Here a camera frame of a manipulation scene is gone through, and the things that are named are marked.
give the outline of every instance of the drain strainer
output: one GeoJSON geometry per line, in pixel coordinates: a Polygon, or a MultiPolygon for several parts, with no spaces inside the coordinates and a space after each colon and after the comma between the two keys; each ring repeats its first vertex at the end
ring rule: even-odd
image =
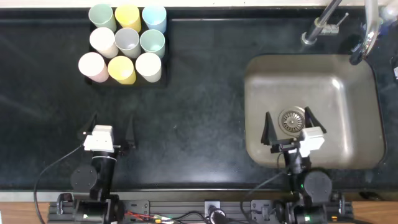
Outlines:
{"type": "Polygon", "coordinates": [[[279,115],[279,126],[288,135],[298,135],[304,124],[304,110],[298,106],[283,110],[279,115]]]}

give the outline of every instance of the faucet base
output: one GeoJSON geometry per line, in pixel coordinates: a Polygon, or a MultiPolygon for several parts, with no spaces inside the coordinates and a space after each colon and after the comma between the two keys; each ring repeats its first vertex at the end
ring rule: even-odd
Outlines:
{"type": "Polygon", "coordinates": [[[303,44],[307,44],[307,45],[313,45],[313,44],[315,44],[315,42],[317,41],[317,38],[315,38],[315,40],[313,40],[313,41],[310,41],[310,40],[307,40],[307,39],[305,38],[305,34],[307,34],[307,32],[304,32],[304,33],[301,35],[301,41],[303,42],[303,44]]]}

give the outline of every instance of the plastic cup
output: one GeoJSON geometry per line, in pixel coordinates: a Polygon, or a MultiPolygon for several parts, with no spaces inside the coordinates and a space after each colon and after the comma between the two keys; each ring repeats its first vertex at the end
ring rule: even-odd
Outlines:
{"type": "Polygon", "coordinates": [[[142,11],[142,18],[148,28],[166,32],[166,9],[163,6],[147,6],[142,11]]]}
{"type": "Polygon", "coordinates": [[[113,58],[108,64],[108,72],[120,84],[133,84],[137,79],[132,61],[125,56],[113,58]]]}
{"type": "Polygon", "coordinates": [[[141,31],[141,19],[137,6],[123,4],[116,8],[114,15],[123,28],[132,28],[137,32],[141,31]]]}
{"type": "Polygon", "coordinates": [[[162,62],[154,53],[144,53],[136,60],[137,72],[148,82],[154,83],[162,76],[162,62]]]}
{"type": "Polygon", "coordinates": [[[141,54],[139,35],[132,28],[123,28],[114,36],[116,46],[129,58],[138,58],[141,54]]]}
{"type": "Polygon", "coordinates": [[[91,33],[90,44],[101,55],[107,58],[113,58],[119,52],[118,47],[114,43],[113,32],[106,27],[97,28],[91,33]]]}
{"type": "Polygon", "coordinates": [[[99,83],[105,82],[109,77],[104,59],[95,52],[88,52],[81,56],[78,67],[83,75],[99,83]]]}
{"type": "Polygon", "coordinates": [[[147,30],[140,38],[141,47],[147,53],[154,53],[160,58],[164,56],[165,51],[165,38],[164,35],[158,30],[147,30]]]}
{"type": "Polygon", "coordinates": [[[106,27],[116,31],[113,10],[108,4],[97,4],[88,11],[88,18],[96,27],[106,27]]]}

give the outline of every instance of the white cup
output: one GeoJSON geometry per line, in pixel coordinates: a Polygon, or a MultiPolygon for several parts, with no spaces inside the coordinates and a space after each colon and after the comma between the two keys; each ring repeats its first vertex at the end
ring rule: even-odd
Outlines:
{"type": "Polygon", "coordinates": [[[167,13],[163,6],[147,6],[142,11],[142,18],[148,28],[166,32],[167,13]]]}
{"type": "Polygon", "coordinates": [[[91,33],[90,44],[106,58],[114,58],[119,52],[113,32],[106,27],[97,28],[91,33]]]}
{"type": "Polygon", "coordinates": [[[108,4],[97,4],[88,11],[88,18],[96,27],[106,27],[116,31],[113,10],[108,4]]]}
{"type": "Polygon", "coordinates": [[[105,82],[108,77],[108,68],[100,54],[88,52],[79,59],[80,72],[96,82],[105,82]]]}
{"type": "Polygon", "coordinates": [[[138,58],[141,54],[139,35],[132,28],[123,28],[117,31],[114,36],[116,46],[129,58],[138,58]]]}
{"type": "Polygon", "coordinates": [[[156,54],[144,53],[136,60],[136,70],[148,82],[154,83],[162,76],[162,62],[156,54]]]}
{"type": "Polygon", "coordinates": [[[145,52],[154,53],[160,58],[164,56],[165,42],[164,35],[153,29],[145,31],[139,39],[139,43],[145,52]]]}

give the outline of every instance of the faucet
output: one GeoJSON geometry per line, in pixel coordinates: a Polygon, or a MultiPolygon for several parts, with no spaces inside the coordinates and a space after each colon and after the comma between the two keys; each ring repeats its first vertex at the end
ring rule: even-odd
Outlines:
{"type": "MultiPolygon", "coordinates": [[[[364,0],[365,1],[365,13],[366,13],[366,33],[362,43],[358,44],[349,62],[352,65],[359,64],[362,59],[365,59],[370,53],[376,39],[379,34],[379,9],[377,0],[364,0]]],[[[333,11],[340,4],[341,0],[332,0],[331,3],[323,11],[322,15],[314,20],[311,28],[308,32],[302,34],[301,40],[306,45],[312,45],[317,41],[318,35],[333,35],[338,34],[338,26],[348,16],[346,13],[345,17],[339,21],[336,25],[327,24],[333,11]]]]}

